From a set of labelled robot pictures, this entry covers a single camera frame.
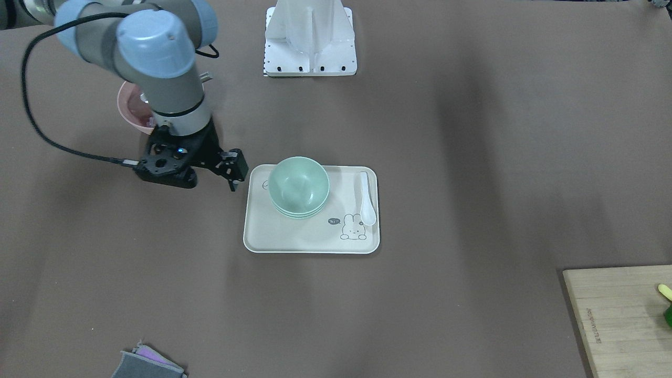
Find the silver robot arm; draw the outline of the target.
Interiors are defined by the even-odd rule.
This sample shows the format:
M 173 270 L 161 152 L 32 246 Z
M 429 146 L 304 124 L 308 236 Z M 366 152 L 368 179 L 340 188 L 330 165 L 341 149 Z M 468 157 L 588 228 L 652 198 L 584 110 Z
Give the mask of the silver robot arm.
M 20 86 L 27 119 L 43 141 L 82 158 L 129 167 L 140 179 L 166 186 L 196 187 L 197 167 L 223 177 L 231 191 L 245 181 L 249 167 L 243 152 L 220 147 L 195 66 L 218 34 L 207 1 L 2 1 L 3 30 L 36 25 L 49 30 L 27 45 Z M 27 63 L 34 48 L 52 36 L 75 56 L 139 86 L 153 130 L 137 160 L 67 148 L 40 129 L 27 95 Z

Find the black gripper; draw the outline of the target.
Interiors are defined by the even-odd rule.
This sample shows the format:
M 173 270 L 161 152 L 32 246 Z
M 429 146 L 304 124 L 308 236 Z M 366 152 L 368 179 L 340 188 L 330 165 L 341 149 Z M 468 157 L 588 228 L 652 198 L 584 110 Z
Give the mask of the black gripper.
M 155 127 L 134 173 L 147 182 L 192 189 L 198 183 L 195 167 L 226 179 L 232 192 L 249 173 L 241 149 L 221 151 L 212 118 L 203 129 L 187 136 L 170 134 L 168 126 Z

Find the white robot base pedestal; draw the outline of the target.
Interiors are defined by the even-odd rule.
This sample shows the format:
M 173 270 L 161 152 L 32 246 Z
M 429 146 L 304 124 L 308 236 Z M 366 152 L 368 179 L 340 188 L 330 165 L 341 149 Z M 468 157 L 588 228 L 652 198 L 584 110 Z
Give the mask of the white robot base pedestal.
M 341 1 L 278 1 L 266 10 L 267 77 L 355 75 L 353 12 Z

